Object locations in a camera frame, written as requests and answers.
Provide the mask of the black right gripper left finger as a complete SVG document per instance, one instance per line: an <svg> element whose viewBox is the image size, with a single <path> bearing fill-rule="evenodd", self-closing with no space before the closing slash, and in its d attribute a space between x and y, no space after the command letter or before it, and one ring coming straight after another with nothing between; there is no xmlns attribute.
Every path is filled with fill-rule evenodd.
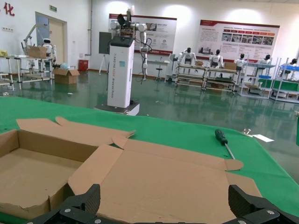
<svg viewBox="0 0 299 224"><path fill-rule="evenodd" d="M70 196L46 214L26 221L27 224L90 224L100 207L100 185L93 184L84 194Z"/></svg>

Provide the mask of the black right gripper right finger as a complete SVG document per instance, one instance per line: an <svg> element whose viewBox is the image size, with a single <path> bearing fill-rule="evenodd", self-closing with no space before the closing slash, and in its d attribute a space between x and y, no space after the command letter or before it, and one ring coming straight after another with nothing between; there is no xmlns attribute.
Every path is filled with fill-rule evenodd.
<svg viewBox="0 0 299 224"><path fill-rule="evenodd" d="M228 204L236 216L225 224L298 224L299 218L263 197L246 194L237 185L228 188Z"/></svg>

